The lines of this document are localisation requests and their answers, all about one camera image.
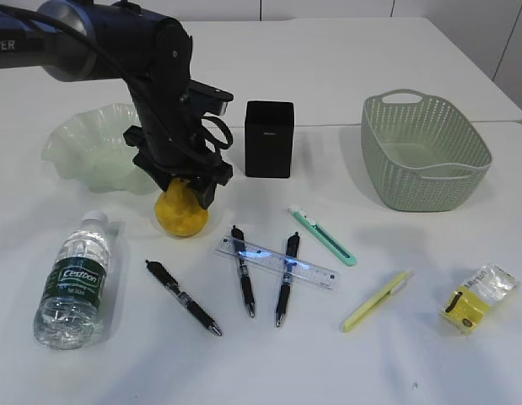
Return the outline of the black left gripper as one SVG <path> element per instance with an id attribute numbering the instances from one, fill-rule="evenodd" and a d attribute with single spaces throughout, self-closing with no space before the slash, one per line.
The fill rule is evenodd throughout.
<path id="1" fill-rule="evenodd" d="M 188 75 L 128 76 L 124 81 L 141 122 L 139 151 L 153 166 L 148 175 L 162 192 L 173 175 L 199 177 L 196 199 L 209 208 L 217 185 L 226 185 L 233 175 L 220 153 L 233 137 L 219 117 L 234 95 Z"/>

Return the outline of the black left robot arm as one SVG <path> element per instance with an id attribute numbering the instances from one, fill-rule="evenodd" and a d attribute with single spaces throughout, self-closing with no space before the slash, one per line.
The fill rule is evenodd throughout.
<path id="1" fill-rule="evenodd" d="M 133 163 L 162 190 L 186 181 L 202 208 L 233 170 L 223 121 L 232 94 L 191 77 L 193 39 L 170 16 L 129 1 L 0 4 L 0 69 L 39 66 L 61 82 L 120 79 L 139 124 L 123 134 Z"/>

